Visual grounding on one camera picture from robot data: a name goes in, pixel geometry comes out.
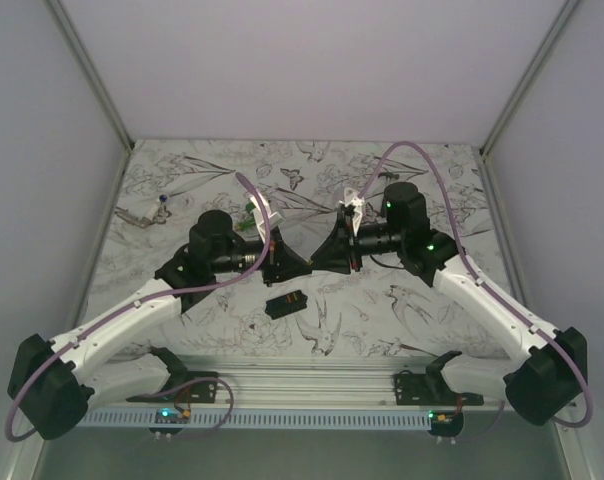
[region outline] table surface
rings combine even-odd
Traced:
[[[122,301],[188,241],[198,216],[221,209],[243,219],[247,194],[235,179],[241,172],[269,198],[286,220],[287,244],[304,258],[320,245],[334,221],[336,192],[360,188],[389,144],[369,142],[140,140],[124,178],[118,206],[143,215],[160,194],[169,195],[159,223],[140,229],[114,216],[90,292],[85,320]],[[470,147],[423,145],[438,165],[451,196],[463,243],[498,284],[506,276],[487,202]],[[415,183],[426,196],[432,226],[450,233],[442,196],[417,152],[401,148],[385,169]],[[373,184],[365,222],[379,217],[382,191]],[[246,236],[257,238],[255,230]],[[397,265],[395,255],[379,260]],[[179,355],[234,357],[429,356],[462,350],[502,356],[495,340],[466,312],[419,279],[364,260],[349,276],[317,272],[267,288],[256,274],[213,292],[180,318],[133,338],[127,354],[150,345]],[[231,278],[222,275],[218,279]],[[271,320],[269,298],[300,289],[308,308]]]

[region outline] black joint housing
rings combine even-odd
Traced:
[[[587,378],[587,344],[584,336],[571,327],[555,337]],[[575,375],[551,346],[533,349],[531,357],[514,373],[504,377],[506,397],[513,409],[533,425],[548,420],[581,393]]]
[[[7,389],[15,399],[40,365],[53,356],[49,342],[32,335],[18,348]],[[72,366],[58,359],[35,381],[20,404],[20,410],[44,440],[64,435],[82,420],[93,390],[79,385]]]

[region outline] small black object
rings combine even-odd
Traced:
[[[391,180],[399,180],[400,174],[393,173],[393,172],[381,172],[381,173],[378,173],[378,178],[388,178]]]
[[[464,428],[464,414],[462,412],[451,417],[451,412],[432,411],[431,430],[429,433],[434,437],[455,438]],[[444,414],[447,420],[438,420],[438,416]]]
[[[271,320],[275,320],[304,310],[307,299],[308,297],[302,293],[302,290],[296,290],[295,292],[267,300],[264,313],[271,317]]]

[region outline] bird illustration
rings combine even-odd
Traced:
[[[427,325],[429,325],[429,321],[433,320],[433,317],[416,303],[416,300],[426,301],[428,303],[431,301],[415,290],[400,287],[399,285],[391,285],[390,289],[384,292],[384,295],[393,299],[393,303],[391,304],[393,313],[402,326],[410,333],[414,334],[412,331],[413,329],[409,325],[409,316],[412,312],[407,312],[407,308],[410,308],[413,312],[417,313]]]
[[[300,182],[304,180],[304,177],[300,175],[300,170],[298,170],[297,168],[293,170],[281,168],[280,172],[282,172],[285,176],[288,177],[291,190],[295,190],[296,188],[298,188]]]
[[[324,355],[327,356],[333,351],[335,343],[338,341],[340,336],[340,327],[342,326],[342,313],[340,313],[340,319],[338,320],[338,326],[331,333],[326,321],[326,300],[324,300],[324,308],[320,308],[320,304],[317,299],[315,304],[318,307],[318,326],[312,327],[298,314],[295,315],[295,321],[298,324],[300,333],[305,340],[313,340],[315,344],[311,349],[311,354],[314,356]]]
[[[308,155],[308,162],[316,162],[319,163],[324,160],[324,156],[326,152],[329,151],[329,145],[331,142],[326,142],[326,146],[321,147],[315,142],[295,142],[302,153],[306,153]]]
[[[399,354],[402,350],[409,350],[410,352],[422,352],[422,353],[426,353],[427,355],[430,355],[432,357],[437,357],[437,355],[435,355],[431,352],[427,352],[426,350],[422,350],[421,348],[412,347],[411,345],[406,345],[406,344],[402,343],[402,341],[397,337],[396,337],[395,341],[393,341],[393,342],[387,342],[385,340],[378,340],[378,342],[384,343],[388,346],[388,351],[386,352],[386,354],[389,356],[395,356],[395,355]]]

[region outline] butterfly illustration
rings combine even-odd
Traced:
[[[297,168],[294,170],[288,170],[286,168],[281,168],[280,171],[289,177],[289,183],[291,184],[291,190],[295,190],[298,188],[298,185],[304,180],[304,177],[300,176],[300,170]]]

